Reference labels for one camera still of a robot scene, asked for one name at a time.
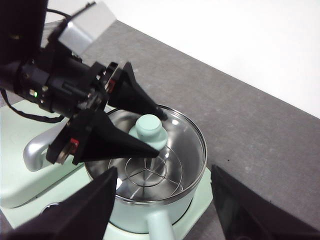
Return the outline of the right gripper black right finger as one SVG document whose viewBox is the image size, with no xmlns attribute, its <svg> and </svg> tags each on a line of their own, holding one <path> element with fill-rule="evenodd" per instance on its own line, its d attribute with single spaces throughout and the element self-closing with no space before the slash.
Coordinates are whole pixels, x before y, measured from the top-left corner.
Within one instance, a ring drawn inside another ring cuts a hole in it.
<svg viewBox="0 0 320 240">
<path fill-rule="evenodd" d="M 319 230 L 265 200 L 214 164 L 213 203 L 227 240 L 318 240 Z"/>
</svg>

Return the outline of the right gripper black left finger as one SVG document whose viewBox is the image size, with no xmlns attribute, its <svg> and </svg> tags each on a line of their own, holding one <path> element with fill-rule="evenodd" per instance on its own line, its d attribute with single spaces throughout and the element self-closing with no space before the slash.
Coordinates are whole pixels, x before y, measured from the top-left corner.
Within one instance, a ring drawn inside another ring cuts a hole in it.
<svg viewBox="0 0 320 240">
<path fill-rule="evenodd" d="M 112 167 L 57 207 L 47 210 L 2 240 L 101 240 L 110 220 L 118 173 Z"/>
</svg>

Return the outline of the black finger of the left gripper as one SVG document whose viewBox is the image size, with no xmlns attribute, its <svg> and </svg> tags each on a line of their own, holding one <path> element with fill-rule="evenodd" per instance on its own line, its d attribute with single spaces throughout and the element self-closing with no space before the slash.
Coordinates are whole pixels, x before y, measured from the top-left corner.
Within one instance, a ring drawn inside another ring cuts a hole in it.
<svg viewBox="0 0 320 240">
<path fill-rule="evenodd" d="M 159 151 L 118 129 L 104 111 L 80 111 L 71 121 L 73 164 L 118 158 L 155 158 Z"/>
<path fill-rule="evenodd" d="M 118 68 L 108 81 L 109 106 L 140 115 L 155 115 L 161 121 L 168 119 L 164 111 L 142 89 L 135 78 L 130 62 Z"/>
</svg>

